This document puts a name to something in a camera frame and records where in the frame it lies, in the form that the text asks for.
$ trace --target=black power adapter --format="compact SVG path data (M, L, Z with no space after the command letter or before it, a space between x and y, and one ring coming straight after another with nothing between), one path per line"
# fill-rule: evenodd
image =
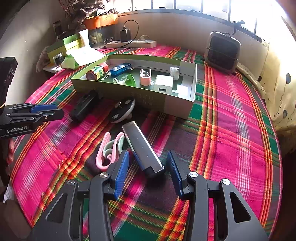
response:
M120 30L120 40L122 42L131 41L131 30L123 26L123 30Z

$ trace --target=cord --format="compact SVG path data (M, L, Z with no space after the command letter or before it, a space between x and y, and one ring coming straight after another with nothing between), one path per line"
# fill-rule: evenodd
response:
M122 47L124 47L124 46L130 44L131 42L133 42L133 41L136 39L136 37L137 37L137 35L138 35L138 33L139 33L139 24L138 24L138 22L137 22L136 20L132 20L132 19L130 19L130 20L127 20L127 21L124 22L124 25L123 25L123 28L124 28L124 29L125 29L125 27L126 27L126 22L128 22L128 21L134 21L134 22L136 22L137 25L138 25L138 30L137 30L137 33L136 33L135 38L134 38L133 40L131 40L129 43L125 44L125 45L122 45L122 46L117 47L117 48L111 48L111 49L119 49L119 48L122 48Z

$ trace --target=window bar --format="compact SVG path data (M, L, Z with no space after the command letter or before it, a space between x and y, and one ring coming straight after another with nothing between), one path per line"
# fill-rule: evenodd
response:
M227 21L229 22L230 22L230 15L231 15L231 0L229 0L228 17L227 17Z
M258 20L258 18L256 18L256 22L255 22L255 28L254 28L254 34L256 34L256 30L257 30L257 20Z
M203 12L203 0L202 0L202 4L200 6L200 12L202 13Z

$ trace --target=window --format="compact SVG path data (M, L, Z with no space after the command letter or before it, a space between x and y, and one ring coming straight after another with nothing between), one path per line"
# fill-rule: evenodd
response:
M225 21L238 22L243 20L244 33L255 39L269 41L274 16L282 14L282 8L276 0L113 0L120 13L143 9L174 9L199 12Z

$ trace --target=plaid fabric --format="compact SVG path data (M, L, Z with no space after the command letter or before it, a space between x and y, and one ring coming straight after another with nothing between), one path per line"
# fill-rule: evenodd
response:
M233 76L210 68L196 51L179 47L112 49L104 53L164 56L197 64L196 97L189 120L137 106L133 119L164 165L167 152L174 149L192 171L205 178L229 178L270 235L281 200L281 156L269 114L250 82L239 72ZM28 99L38 104L55 103L63 108L65 117L15 140L17 161L11 178L31 226L66 180L85 181L99 173L95 157L104 134L110 131L115 138L121 130L121 124L108 122L114 106L108 99L80 125L71 122L68 114L80 97L70 80L73 74L63 70ZM115 240L182 240L188 205L188 201L177 198L168 172L160 180L147 181L131 155L123 194L118 201L109 202ZM86 240L87 209L86 204ZM213 240L213 233L210 205L209 240Z

